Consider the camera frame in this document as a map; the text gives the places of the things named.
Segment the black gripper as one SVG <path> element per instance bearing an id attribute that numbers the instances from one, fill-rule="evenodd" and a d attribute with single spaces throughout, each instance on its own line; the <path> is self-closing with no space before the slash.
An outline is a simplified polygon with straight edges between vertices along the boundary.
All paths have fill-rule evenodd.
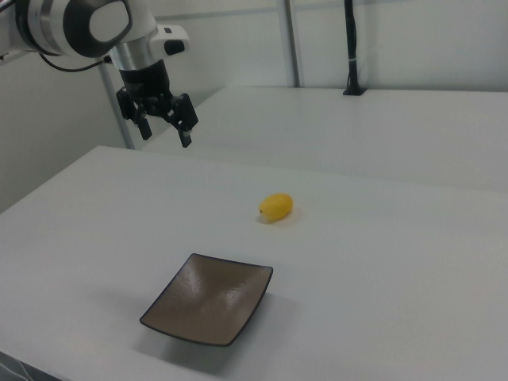
<path id="1" fill-rule="evenodd" d="M 117 91 L 121 115 L 140 131 L 143 140 L 152 136 L 146 114 L 162 117 L 179 134 L 181 145 L 187 148 L 198 116 L 187 93 L 175 96 L 170 91 L 170 80 L 163 60 L 140 70 L 123 71 L 124 87 Z"/>

